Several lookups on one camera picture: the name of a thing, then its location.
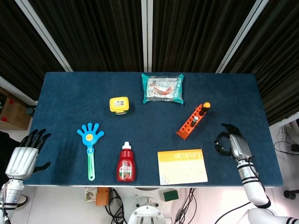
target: small yellow container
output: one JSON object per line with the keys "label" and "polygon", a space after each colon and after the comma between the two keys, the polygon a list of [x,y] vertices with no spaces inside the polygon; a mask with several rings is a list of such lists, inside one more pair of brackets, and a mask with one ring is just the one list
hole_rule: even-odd
{"label": "small yellow container", "polygon": [[115,97],[109,101],[110,111],[115,112],[116,115],[123,115],[129,111],[128,97]]}

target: orange rack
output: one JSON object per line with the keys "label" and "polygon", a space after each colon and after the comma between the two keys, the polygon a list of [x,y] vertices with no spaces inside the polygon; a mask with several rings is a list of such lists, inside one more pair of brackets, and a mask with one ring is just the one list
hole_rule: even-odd
{"label": "orange rack", "polygon": [[180,128],[180,130],[178,132],[176,132],[176,134],[178,134],[182,139],[186,140],[186,138],[194,130],[196,125],[205,116],[207,110],[210,109],[210,107],[211,107],[211,104],[209,102],[205,102],[203,105],[202,104],[199,105],[195,109],[193,114],[189,117],[189,119]]}

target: white bottle cap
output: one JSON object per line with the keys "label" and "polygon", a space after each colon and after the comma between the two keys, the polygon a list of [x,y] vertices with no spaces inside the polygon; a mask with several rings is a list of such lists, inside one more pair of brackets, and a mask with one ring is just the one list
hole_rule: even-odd
{"label": "white bottle cap", "polygon": [[122,146],[122,149],[132,149],[132,147],[130,146],[129,142],[126,141],[125,144]]}

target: red bottle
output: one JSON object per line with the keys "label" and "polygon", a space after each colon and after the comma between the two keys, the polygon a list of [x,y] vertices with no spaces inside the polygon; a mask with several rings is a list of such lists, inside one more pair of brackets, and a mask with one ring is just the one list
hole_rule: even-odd
{"label": "red bottle", "polygon": [[120,160],[116,169],[116,179],[120,182],[132,182],[135,180],[134,153],[128,141],[122,146]]}

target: yellow card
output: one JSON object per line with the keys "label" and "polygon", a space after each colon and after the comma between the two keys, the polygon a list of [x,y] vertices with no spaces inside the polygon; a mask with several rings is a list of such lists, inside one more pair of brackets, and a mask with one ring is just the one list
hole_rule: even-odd
{"label": "yellow card", "polygon": [[158,152],[160,184],[207,182],[201,149]]}

